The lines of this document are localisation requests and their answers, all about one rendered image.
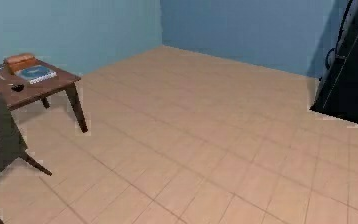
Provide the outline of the dark brown wooden table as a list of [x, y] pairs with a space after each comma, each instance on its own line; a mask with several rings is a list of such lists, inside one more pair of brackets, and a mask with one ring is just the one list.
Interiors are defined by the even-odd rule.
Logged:
[[[55, 71], [56, 76], [36, 84], [30, 84], [18, 76], [11, 75], [8, 67], [0, 64], [0, 74], [6, 79], [0, 79], [0, 92], [6, 100], [9, 110], [16, 110], [38, 100], [48, 108], [47, 98], [58, 92], [65, 91], [81, 131], [83, 133], [87, 132], [88, 128], [76, 88], [76, 83], [80, 80], [80, 77], [42, 60], [37, 61], [40, 65]], [[24, 89], [21, 92], [15, 92], [11, 90], [12, 84], [23, 84]]]

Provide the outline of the blue spiral notebook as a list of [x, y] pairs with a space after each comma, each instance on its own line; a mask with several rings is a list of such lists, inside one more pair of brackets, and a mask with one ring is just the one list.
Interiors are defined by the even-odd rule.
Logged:
[[15, 75], [26, 80], [30, 84], [35, 84], [56, 76], [56, 72], [43, 65], [35, 65], [15, 72]]

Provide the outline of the orange brown box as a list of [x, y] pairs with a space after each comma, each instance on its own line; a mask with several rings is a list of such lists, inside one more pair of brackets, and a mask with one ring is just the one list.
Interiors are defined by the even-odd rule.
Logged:
[[18, 55], [9, 56], [5, 58], [3, 62], [8, 67], [12, 75], [14, 75], [18, 71], [38, 64], [37, 58], [32, 53], [22, 53]]

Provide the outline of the dark grey chair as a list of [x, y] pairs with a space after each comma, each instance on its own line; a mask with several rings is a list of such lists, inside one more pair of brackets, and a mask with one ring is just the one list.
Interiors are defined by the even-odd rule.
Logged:
[[28, 146], [16, 125], [7, 103], [0, 93], [0, 173], [17, 158], [51, 176], [52, 172], [38, 163], [26, 150]]

